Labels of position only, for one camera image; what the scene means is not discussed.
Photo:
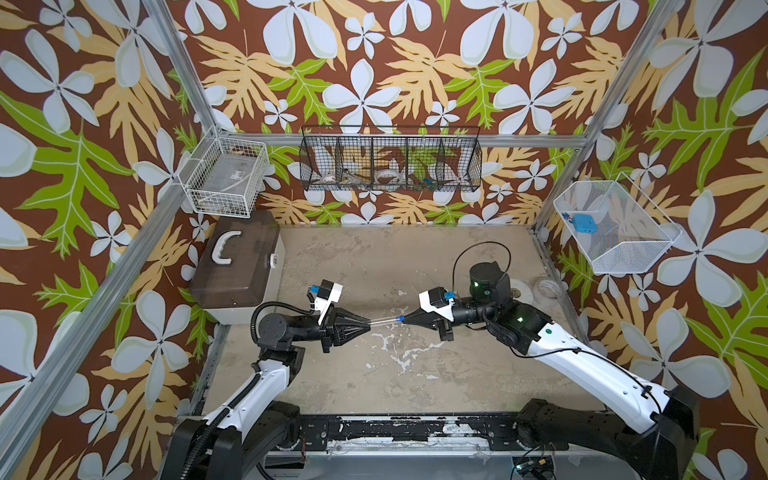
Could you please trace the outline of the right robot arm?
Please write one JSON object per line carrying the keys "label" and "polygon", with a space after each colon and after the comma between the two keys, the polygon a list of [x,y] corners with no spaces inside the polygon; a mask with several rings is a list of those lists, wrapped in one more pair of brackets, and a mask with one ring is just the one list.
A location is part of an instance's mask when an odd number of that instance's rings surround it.
{"label": "right robot arm", "polygon": [[597,353],[549,315],[515,298],[498,263],[471,267],[468,296],[435,287],[420,293],[419,303],[399,322],[434,330],[443,341],[452,340],[456,326],[482,324],[517,358],[542,362],[605,406],[598,412],[530,400],[514,423],[526,448],[573,444],[617,457],[644,479],[684,476],[700,434],[693,392],[646,380]]}

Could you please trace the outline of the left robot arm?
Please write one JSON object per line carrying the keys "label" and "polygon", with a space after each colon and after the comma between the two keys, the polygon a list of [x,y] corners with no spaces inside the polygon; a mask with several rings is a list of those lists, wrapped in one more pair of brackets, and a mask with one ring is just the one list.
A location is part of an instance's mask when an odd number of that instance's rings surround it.
{"label": "left robot arm", "polygon": [[296,378],[305,349],[328,353],[371,329],[371,321],[330,304],[325,312],[270,301],[256,308],[251,339],[259,348],[252,374],[222,405],[185,419],[172,436],[162,479],[244,479],[262,469],[269,451],[300,441],[300,408],[277,397]]}

